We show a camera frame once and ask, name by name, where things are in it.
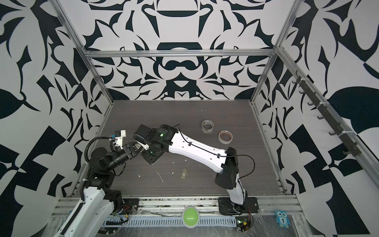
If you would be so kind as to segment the grey remote battery cover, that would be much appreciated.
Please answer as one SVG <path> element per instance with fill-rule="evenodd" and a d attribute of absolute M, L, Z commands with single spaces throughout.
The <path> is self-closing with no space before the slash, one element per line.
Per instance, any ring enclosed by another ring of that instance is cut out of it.
<path fill-rule="evenodd" d="M 188 175 L 188 170 L 187 170 L 186 168 L 184 168 L 184 169 L 182 170 L 181 179 L 185 180 L 186 177 L 187 177 L 187 175 Z"/>

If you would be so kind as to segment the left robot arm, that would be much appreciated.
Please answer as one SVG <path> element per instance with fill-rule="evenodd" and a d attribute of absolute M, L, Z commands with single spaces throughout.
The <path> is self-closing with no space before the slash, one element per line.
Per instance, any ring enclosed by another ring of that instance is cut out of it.
<path fill-rule="evenodd" d="M 137 142 L 118 145 L 110 139 L 111 150 L 98 147 L 91 153 L 85 149 L 85 160 L 89 169 L 80 186 L 80 200 L 65 222 L 57 230 L 57 237 L 95 237 L 98 234 L 111 236 L 118 225 L 128 222 L 120 217 L 124 201 L 121 192 L 111 190 L 115 169 L 138 156 L 143 147 Z"/>

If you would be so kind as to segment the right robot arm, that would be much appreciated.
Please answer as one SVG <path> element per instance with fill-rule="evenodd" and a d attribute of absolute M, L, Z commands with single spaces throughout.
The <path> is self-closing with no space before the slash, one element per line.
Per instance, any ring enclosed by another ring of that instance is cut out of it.
<path fill-rule="evenodd" d="M 200 143 L 181 132 L 180 127 L 166 124 L 159 128 L 140 125 L 133 134 L 141 145 L 142 157 L 154 164 L 164 153 L 172 153 L 201 163 L 214 172 L 215 184 L 227 191 L 228 198 L 219 199 L 219 212 L 222 215 L 241 215 L 251 213 L 256 205 L 248 199 L 239 173 L 236 149 L 217 149 Z"/>

